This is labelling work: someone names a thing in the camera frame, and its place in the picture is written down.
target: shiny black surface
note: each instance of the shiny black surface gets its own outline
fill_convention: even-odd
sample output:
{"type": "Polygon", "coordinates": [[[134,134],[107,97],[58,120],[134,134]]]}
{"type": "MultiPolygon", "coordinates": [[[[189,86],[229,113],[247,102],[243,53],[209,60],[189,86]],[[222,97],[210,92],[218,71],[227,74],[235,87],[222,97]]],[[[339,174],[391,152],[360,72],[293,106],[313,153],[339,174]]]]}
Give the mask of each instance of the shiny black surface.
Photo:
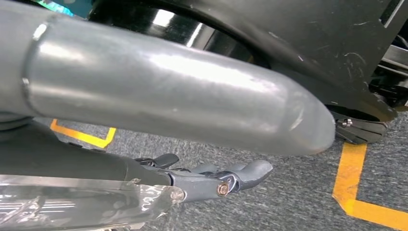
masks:
{"type": "Polygon", "coordinates": [[[325,104],[359,110],[377,120],[389,121],[396,111],[378,101],[368,84],[408,17],[408,2],[391,4],[390,9],[390,1],[151,0],[149,3],[194,17],[233,35],[268,58],[272,69],[292,74],[293,79],[325,104]]]}
{"type": "Polygon", "coordinates": [[[251,52],[232,37],[195,19],[138,1],[98,1],[89,20],[165,39],[234,59],[253,62],[251,52]]]}

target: yellow line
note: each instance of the yellow line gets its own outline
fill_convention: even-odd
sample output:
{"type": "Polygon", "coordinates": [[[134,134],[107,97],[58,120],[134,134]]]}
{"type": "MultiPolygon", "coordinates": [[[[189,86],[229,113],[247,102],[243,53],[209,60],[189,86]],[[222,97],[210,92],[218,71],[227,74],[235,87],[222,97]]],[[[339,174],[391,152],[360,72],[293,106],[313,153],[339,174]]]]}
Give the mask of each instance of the yellow line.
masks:
{"type": "Polygon", "coordinates": [[[356,201],[353,217],[371,221],[393,229],[408,231],[408,213],[356,201]]]}
{"type": "Polygon", "coordinates": [[[353,203],[357,196],[366,150],[366,144],[352,145],[345,143],[343,146],[333,197],[348,215],[353,211],[353,203]]]}
{"type": "Polygon", "coordinates": [[[333,197],[349,216],[408,231],[408,213],[356,200],[366,151],[365,144],[344,144],[333,197]]]}
{"type": "Polygon", "coordinates": [[[110,144],[115,136],[116,133],[116,128],[109,128],[108,134],[106,135],[105,139],[101,139],[99,137],[91,136],[89,134],[76,131],[73,129],[65,128],[62,126],[59,126],[57,124],[57,119],[54,119],[51,123],[50,126],[51,130],[61,133],[63,135],[75,138],[77,140],[92,144],[94,146],[100,147],[100,148],[105,148],[110,144]]]}

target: gray carpet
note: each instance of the gray carpet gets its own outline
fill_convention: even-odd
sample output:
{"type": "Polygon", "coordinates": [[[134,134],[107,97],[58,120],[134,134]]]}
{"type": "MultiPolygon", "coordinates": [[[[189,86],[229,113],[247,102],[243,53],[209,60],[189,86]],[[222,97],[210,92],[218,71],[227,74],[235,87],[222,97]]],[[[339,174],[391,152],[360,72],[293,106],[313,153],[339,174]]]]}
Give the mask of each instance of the gray carpet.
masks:
{"type": "MultiPolygon", "coordinates": [[[[50,119],[39,119],[49,124],[50,119]]],[[[60,121],[69,128],[104,137],[108,128],[60,121]]],[[[408,212],[408,114],[389,125],[386,138],[368,147],[357,199],[408,212]]],[[[63,141],[81,143],[59,135],[63,141]]],[[[94,148],[82,143],[87,148],[94,148]]],[[[130,157],[175,153],[177,167],[214,163],[227,167],[266,159],[273,173],[258,187],[228,198],[182,204],[142,228],[144,231],[379,231],[388,227],[347,216],[332,198],[342,150],[336,141],[324,153],[280,157],[118,130],[107,151],[130,157]]]]}

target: black plastic part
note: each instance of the black plastic part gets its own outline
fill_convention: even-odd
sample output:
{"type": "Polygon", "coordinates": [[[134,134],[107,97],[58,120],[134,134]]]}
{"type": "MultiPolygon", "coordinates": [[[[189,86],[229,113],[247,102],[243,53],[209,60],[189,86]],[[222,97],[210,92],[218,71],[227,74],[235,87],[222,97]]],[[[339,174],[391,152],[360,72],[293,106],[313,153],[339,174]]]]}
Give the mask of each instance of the black plastic part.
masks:
{"type": "Polygon", "coordinates": [[[230,34],[327,105],[397,116],[369,92],[371,74],[408,18],[407,1],[150,0],[230,34]]]}
{"type": "MultiPolygon", "coordinates": [[[[255,61],[254,52],[249,51],[231,36],[203,25],[191,17],[161,11],[160,5],[154,1],[98,0],[88,19],[244,62],[255,61]]],[[[265,63],[260,60],[259,65],[264,66],[265,63]]]]}
{"type": "Polygon", "coordinates": [[[336,136],[349,143],[362,144],[379,141],[387,132],[387,125],[383,122],[373,122],[363,119],[346,117],[342,114],[332,112],[336,119],[336,136]],[[343,126],[348,119],[350,126],[343,126]]]}
{"type": "Polygon", "coordinates": [[[0,131],[11,130],[14,128],[18,128],[28,124],[32,120],[31,117],[23,117],[21,119],[8,121],[8,122],[1,122],[0,123],[0,131]]]}
{"type": "Polygon", "coordinates": [[[0,132],[0,174],[169,185],[166,176],[146,170],[131,158],[83,149],[60,142],[46,126],[32,122],[0,132]]]}
{"type": "Polygon", "coordinates": [[[165,169],[177,163],[180,159],[177,155],[172,153],[163,154],[155,159],[151,158],[136,158],[141,165],[165,169]]]}
{"type": "Polygon", "coordinates": [[[382,75],[370,84],[370,90],[381,95],[382,100],[397,111],[408,110],[408,77],[393,72],[377,70],[382,75]]]}
{"type": "Polygon", "coordinates": [[[0,112],[0,123],[19,120],[24,118],[24,115],[17,115],[8,112],[0,112]]]}

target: gray metal pipe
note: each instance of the gray metal pipe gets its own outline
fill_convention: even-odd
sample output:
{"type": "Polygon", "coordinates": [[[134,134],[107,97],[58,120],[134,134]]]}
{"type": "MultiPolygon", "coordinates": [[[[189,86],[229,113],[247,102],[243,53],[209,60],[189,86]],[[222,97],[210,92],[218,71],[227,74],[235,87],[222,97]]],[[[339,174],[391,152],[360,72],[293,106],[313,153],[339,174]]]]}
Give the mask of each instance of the gray metal pipe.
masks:
{"type": "Polygon", "coordinates": [[[280,155],[318,153],[334,139],[326,107],[279,73],[42,9],[0,6],[0,79],[8,85],[0,87],[8,99],[0,111],[280,155]],[[5,55],[25,59],[5,64],[5,55]]]}

